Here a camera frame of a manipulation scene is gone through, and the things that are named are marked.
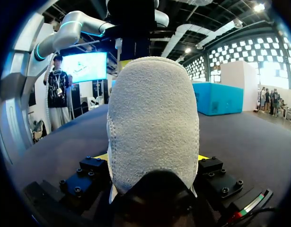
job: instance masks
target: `dark table surface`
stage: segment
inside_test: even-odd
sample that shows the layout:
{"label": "dark table surface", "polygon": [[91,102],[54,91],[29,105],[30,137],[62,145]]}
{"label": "dark table surface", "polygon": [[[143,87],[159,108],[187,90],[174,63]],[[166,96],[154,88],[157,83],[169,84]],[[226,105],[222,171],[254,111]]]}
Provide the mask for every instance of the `dark table surface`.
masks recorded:
{"label": "dark table surface", "polygon": [[[106,153],[106,113],[107,105],[94,109],[32,146],[10,169],[18,189],[42,180],[58,186],[84,157]],[[199,117],[199,153],[223,161],[228,173],[244,181],[244,190],[270,188],[268,205],[277,206],[291,183],[291,131],[249,113]]]}

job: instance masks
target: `cyan foam block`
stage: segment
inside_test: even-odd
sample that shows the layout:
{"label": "cyan foam block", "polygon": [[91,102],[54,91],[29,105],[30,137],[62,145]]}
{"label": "cyan foam block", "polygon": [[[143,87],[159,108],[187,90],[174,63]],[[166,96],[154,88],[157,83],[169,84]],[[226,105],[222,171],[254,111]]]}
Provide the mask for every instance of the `cyan foam block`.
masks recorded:
{"label": "cyan foam block", "polygon": [[193,84],[198,112],[207,116],[242,112],[243,89],[214,83]]}

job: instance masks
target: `yellow plate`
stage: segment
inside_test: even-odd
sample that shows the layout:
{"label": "yellow plate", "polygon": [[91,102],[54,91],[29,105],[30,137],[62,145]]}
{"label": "yellow plate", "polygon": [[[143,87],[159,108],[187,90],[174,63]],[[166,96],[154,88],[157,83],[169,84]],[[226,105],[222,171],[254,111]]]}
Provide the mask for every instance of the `yellow plate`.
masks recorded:
{"label": "yellow plate", "polygon": [[[100,156],[97,156],[97,157],[94,157],[94,158],[100,158],[102,160],[106,160],[107,161],[107,154],[100,155]],[[205,157],[205,156],[199,155],[198,160],[201,160],[203,158],[209,159],[209,157]]]}

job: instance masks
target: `tv screen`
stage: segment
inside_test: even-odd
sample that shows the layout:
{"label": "tv screen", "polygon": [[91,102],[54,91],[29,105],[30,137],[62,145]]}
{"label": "tv screen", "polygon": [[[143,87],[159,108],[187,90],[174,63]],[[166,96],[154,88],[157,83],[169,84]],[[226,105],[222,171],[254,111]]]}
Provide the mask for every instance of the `tv screen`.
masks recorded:
{"label": "tv screen", "polygon": [[82,53],[65,56],[62,70],[73,76],[73,83],[106,79],[106,53]]}

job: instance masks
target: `fuzzy gray fabric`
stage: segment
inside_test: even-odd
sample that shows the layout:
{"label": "fuzzy gray fabric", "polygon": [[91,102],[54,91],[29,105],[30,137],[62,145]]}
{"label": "fuzzy gray fabric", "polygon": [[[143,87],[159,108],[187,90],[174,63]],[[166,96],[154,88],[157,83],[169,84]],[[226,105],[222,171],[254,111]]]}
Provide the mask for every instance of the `fuzzy gray fabric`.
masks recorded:
{"label": "fuzzy gray fabric", "polygon": [[108,164],[125,193],[153,170],[173,171],[191,188],[198,169],[199,117],[186,70],[160,57],[130,62],[119,74],[107,114]]}

